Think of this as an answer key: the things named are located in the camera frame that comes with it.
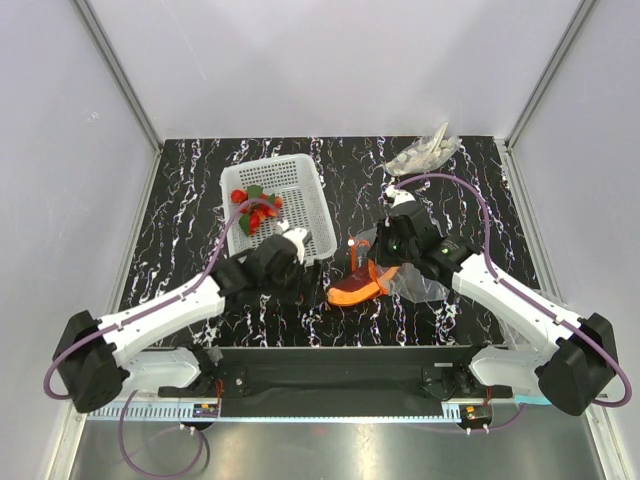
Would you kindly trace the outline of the clear zip bag orange zipper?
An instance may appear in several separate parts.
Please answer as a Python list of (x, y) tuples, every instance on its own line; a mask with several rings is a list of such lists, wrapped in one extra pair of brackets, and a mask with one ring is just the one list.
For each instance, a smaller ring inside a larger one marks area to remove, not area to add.
[[(358, 267), (366, 265), (371, 260), (366, 258), (372, 240), (369, 232), (359, 237), (352, 237), (348, 241), (351, 254), (351, 273)], [(392, 280), (388, 295), (399, 295), (413, 303), (427, 303), (445, 300), (449, 289), (435, 280), (424, 277), (413, 265), (404, 264)]]

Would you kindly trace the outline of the red orange papaya slice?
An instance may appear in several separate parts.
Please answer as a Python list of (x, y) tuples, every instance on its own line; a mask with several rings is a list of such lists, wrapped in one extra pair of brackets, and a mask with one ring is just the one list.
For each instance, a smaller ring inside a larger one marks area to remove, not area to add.
[(327, 301), (332, 306), (350, 307), (381, 295), (388, 295), (399, 268), (379, 267), (373, 262), (356, 268), (351, 274), (331, 285)]

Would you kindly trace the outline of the red strawberry bunch with leaves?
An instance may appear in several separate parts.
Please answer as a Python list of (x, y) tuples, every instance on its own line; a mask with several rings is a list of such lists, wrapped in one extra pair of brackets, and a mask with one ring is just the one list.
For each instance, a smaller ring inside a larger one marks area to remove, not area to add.
[(239, 226), (247, 237), (255, 235), (268, 219), (276, 218), (284, 204), (280, 196), (266, 193), (262, 186), (256, 184), (246, 189), (235, 189), (230, 194), (230, 200), (234, 205), (241, 205), (249, 199), (256, 198), (263, 200), (263, 203), (252, 203), (241, 208)]

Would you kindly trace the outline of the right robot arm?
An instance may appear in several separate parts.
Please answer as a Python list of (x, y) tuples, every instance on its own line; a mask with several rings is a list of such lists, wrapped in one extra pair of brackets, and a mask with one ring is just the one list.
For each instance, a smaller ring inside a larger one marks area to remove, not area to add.
[(519, 333), (528, 347), (480, 348), (454, 371), (466, 396), (488, 386), (541, 395), (562, 412), (581, 415), (614, 379), (617, 346), (611, 322), (584, 318), (507, 275), (470, 241), (443, 236), (415, 202), (376, 224), (369, 256), (379, 267), (411, 265), (425, 278), (470, 298)]

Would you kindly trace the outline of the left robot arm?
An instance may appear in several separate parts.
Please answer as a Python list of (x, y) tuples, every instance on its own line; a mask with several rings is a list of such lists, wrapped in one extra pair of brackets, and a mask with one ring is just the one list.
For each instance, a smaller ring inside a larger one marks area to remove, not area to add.
[(73, 315), (52, 356), (77, 412), (91, 413), (122, 392), (134, 373), (128, 367), (155, 342), (208, 318), (259, 304), (262, 297), (286, 304), (311, 301), (314, 281), (306, 281), (304, 253), (311, 234), (293, 228), (229, 258), (213, 259), (184, 285), (144, 304), (102, 318), (88, 311)]

